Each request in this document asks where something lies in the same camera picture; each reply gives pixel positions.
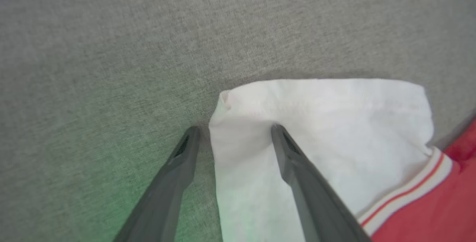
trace white fabric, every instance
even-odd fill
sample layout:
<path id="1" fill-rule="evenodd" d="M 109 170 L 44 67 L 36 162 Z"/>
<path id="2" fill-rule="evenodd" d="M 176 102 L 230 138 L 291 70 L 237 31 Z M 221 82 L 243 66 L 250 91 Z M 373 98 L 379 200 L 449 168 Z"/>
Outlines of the white fabric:
<path id="1" fill-rule="evenodd" d="M 223 91 L 209 128 L 224 242 L 304 241 L 281 179 L 272 124 L 283 125 L 351 212 L 423 169 L 432 151 L 422 87 L 388 80 L 259 81 Z"/>

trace white trim with red stripe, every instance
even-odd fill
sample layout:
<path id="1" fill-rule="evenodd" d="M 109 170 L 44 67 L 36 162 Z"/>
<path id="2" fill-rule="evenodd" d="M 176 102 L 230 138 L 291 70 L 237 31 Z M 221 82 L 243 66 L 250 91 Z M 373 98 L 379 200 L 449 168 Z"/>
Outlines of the white trim with red stripe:
<path id="1" fill-rule="evenodd" d="M 372 235 L 393 213 L 438 186 L 450 174 L 451 159 L 433 148 L 428 164 L 410 182 L 375 203 L 358 221 Z"/>

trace red garment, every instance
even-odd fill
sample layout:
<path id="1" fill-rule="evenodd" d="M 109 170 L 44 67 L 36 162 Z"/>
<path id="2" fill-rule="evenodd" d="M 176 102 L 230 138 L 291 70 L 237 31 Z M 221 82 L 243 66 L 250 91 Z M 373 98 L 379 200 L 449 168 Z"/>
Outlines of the red garment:
<path id="1" fill-rule="evenodd" d="M 476 242 L 476 120 L 445 154 L 452 160 L 447 177 L 428 193 L 386 218 L 372 234 L 374 242 Z M 424 181 L 430 180 L 438 171 L 442 159 Z M 372 217 L 388 203 L 406 194 L 391 198 L 393 200 L 361 221 L 362 226 L 366 228 Z"/>

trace red stripe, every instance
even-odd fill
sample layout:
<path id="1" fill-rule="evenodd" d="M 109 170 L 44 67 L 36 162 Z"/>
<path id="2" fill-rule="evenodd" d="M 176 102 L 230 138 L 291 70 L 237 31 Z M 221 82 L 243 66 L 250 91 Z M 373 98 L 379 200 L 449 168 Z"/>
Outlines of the red stripe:
<path id="1" fill-rule="evenodd" d="M 390 200 L 388 200 L 387 202 L 385 202 L 383 205 L 381 205 L 374 213 L 372 213 L 372 215 L 370 215 L 367 220 L 364 220 L 364 222 L 362 222 L 362 226 L 365 226 L 367 223 L 370 222 L 370 220 L 372 220 L 372 218 L 375 217 L 375 215 L 377 215 L 377 213 L 379 213 L 381 210 L 383 210 L 389 203 L 393 202 L 394 200 L 402 197 L 402 196 L 405 196 L 405 195 L 408 195 L 410 194 L 411 192 L 415 191 L 416 189 L 418 189 L 418 187 L 422 186 L 422 184 L 424 184 L 426 181 L 428 181 L 428 179 L 430 179 L 431 176 L 433 176 L 433 174 L 435 174 L 435 172 L 437 172 L 438 168 L 441 166 L 441 163 L 443 162 L 443 157 L 444 155 L 441 154 L 440 155 L 440 158 L 438 159 L 438 163 L 437 165 L 433 168 L 433 170 L 421 181 L 419 182 L 416 186 L 413 186 L 412 189 L 406 191 L 406 192 L 403 192 L 403 193 L 400 193 L 396 196 L 394 196 L 393 198 L 391 198 Z"/>

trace gray background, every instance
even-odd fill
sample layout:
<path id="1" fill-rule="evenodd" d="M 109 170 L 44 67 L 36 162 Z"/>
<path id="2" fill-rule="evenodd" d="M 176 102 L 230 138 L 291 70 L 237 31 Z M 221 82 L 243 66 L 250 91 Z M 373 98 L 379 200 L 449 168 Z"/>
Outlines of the gray background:
<path id="1" fill-rule="evenodd" d="M 441 147 L 476 108 L 476 0 L 0 0 L 0 39 L 0 241 L 110 241 L 193 124 L 176 241 L 220 241 L 206 125 L 243 83 L 418 83 Z"/>

